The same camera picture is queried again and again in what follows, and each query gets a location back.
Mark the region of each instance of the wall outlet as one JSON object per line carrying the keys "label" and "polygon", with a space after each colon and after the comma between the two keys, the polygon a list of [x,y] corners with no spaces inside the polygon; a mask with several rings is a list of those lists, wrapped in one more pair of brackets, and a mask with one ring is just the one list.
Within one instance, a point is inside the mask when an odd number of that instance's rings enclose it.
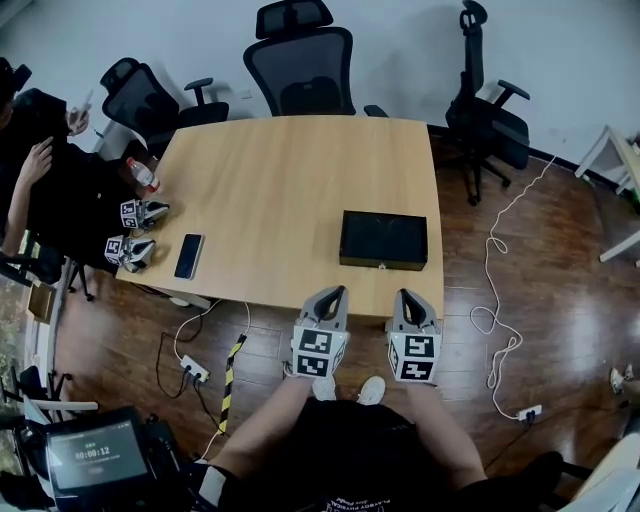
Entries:
{"label": "wall outlet", "polygon": [[527,420],[527,414],[529,414],[530,412],[533,412],[536,415],[536,418],[537,418],[538,416],[540,416],[542,414],[542,406],[541,405],[534,405],[533,407],[529,407],[527,409],[522,409],[518,413],[518,421],[526,421]]}
{"label": "wall outlet", "polygon": [[209,372],[187,355],[183,356],[180,366],[185,370],[188,368],[187,371],[194,377],[198,378],[200,382],[207,382],[209,380]]}

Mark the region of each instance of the black box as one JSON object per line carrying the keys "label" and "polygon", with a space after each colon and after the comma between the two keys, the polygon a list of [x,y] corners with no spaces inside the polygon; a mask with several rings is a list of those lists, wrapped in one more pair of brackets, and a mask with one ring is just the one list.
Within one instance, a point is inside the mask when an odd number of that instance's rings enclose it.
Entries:
{"label": "black box", "polygon": [[340,265],[422,270],[428,254],[426,217],[344,212]]}

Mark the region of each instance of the yellow and black tape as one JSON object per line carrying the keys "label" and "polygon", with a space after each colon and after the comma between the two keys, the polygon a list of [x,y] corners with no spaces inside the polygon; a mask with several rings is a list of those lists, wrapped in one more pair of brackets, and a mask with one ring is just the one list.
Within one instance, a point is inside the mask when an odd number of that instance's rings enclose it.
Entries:
{"label": "yellow and black tape", "polygon": [[225,383],[224,383],[224,397],[222,399],[222,410],[220,411],[220,426],[218,430],[221,434],[227,433],[227,420],[229,419],[229,410],[231,409],[231,390],[233,388],[233,361],[236,357],[236,354],[244,345],[247,337],[242,334],[236,344],[229,352],[229,357],[227,358],[227,373],[225,374]]}

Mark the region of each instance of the water bottle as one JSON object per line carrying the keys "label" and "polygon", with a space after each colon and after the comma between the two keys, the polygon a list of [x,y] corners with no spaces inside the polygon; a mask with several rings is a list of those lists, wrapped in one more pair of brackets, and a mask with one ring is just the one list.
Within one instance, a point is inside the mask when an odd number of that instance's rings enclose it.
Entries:
{"label": "water bottle", "polygon": [[160,182],[146,165],[137,162],[132,157],[127,158],[127,167],[131,169],[131,174],[140,185],[145,187],[149,192],[157,192],[160,188]]}

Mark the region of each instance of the white wall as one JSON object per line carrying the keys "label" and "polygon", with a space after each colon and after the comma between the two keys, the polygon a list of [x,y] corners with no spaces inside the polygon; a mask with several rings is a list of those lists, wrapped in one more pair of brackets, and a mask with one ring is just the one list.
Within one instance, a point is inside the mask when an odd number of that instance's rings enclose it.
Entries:
{"label": "white wall", "polygon": [[[30,86],[80,104],[123,56],[148,62],[183,104],[187,82],[216,78],[232,117],[268,116],[242,62],[255,13],[268,0],[36,0],[0,29],[0,55],[26,63]],[[463,37],[457,0],[326,0],[354,35],[352,95],[359,112],[445,125],[458,91]],[[578,162],[605,123],[640,128],[640,1],[483,0],[485,97],[495,82],[527,90],[508,108],[530,126],[532,146]],[[254,95],[238,100],[234,91]],[[93,114],[98,115],[99,108]]]}

